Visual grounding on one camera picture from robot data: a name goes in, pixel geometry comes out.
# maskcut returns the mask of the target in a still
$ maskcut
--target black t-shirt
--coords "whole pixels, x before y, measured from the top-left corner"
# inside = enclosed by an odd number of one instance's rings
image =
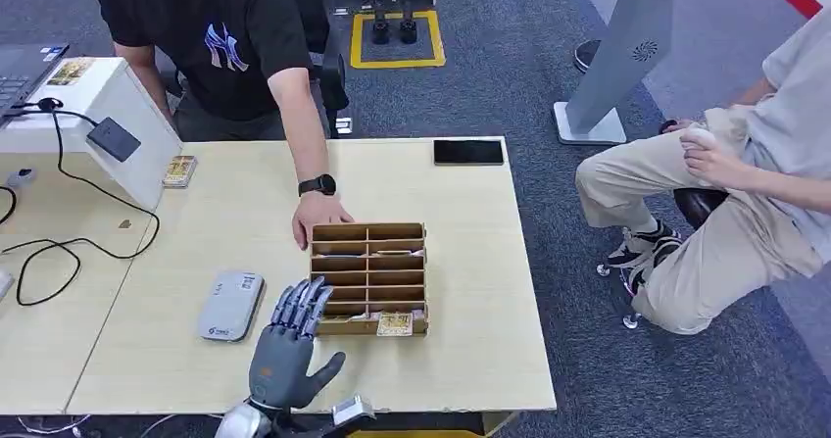
[[[250,120],[277,109],[267,78],[311,65],[294,0],[98,0],[113,40],[158,46],[212,115]]]

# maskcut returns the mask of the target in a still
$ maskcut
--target card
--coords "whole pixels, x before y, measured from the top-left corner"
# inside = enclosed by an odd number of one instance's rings
[[[46,57],[48,58],[49,56],[52,56],[54,59],[57,54],[49,53]],[[86,70],[92,66],[92,62],[92,58],[74,58],[67,60],[61,65],[61,68],[58,69],[58,71],[52,75],[49,80],[47,80],[46,84],[72,85],[80,80],[83,73],[85,73]]]
[[[194,169],[196,169],[194,156],[176,156],[168,165],[168,173],[165,174],[162,183],[166,188],[186,188]]]
[[[379,337],[412,336],[413,313],[381,313],[376,334]]]

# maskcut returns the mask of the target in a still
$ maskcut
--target black chair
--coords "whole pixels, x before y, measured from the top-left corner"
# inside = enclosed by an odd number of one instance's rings
[[[295,2],[300,10],[309,52],[322,55],[322,62],[312,66],[309,75],[320,85],[320,96],[326,112],[329,137],[337,139],[340,137],[337,129],[337,114],[349,106],[340,43],[337,34],[329,24],[325,0],[295,0]],[[181,97],[184,90],[180,82],[179,71],[171,58],[159,49],[156,50],[156,66],[162,74],[162,83],[168,93]]]
[[[675,120],[669,120],[662,124],[658,134],[673,124]],[[675,206],[684,215],[684,219],[698,229],[707,220],[709,215],[727,198],[727,192],[721,190],[709,190],[705,188],[679,188],[672,192],[675,198]]]

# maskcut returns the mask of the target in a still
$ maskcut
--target man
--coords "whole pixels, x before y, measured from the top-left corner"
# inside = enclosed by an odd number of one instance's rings
[[[125,58],[184,141],[277,139],[285,131],[299,181],[292,220],[304,249],[316,223],[352,221],[335,196],[309,52],[294,0],[99,0]],[[155,46],[188,89],[171,115]]]
[[[633,268],[637,312],[669,331],[695,334],[749,292],[795,273],[812,276],[831,260],[829,52],[825,9],[764,61],[764,79],[739,104],[578,167],[589,224],[624,226],[608,262]],[[683,243],[643,201],[681,187],[729,193]]]

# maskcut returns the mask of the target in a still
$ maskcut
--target black smartphone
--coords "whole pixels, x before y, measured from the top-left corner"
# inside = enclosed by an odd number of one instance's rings
[[[502,141],[433,141],[433,162],[437,166],[500,166]]]

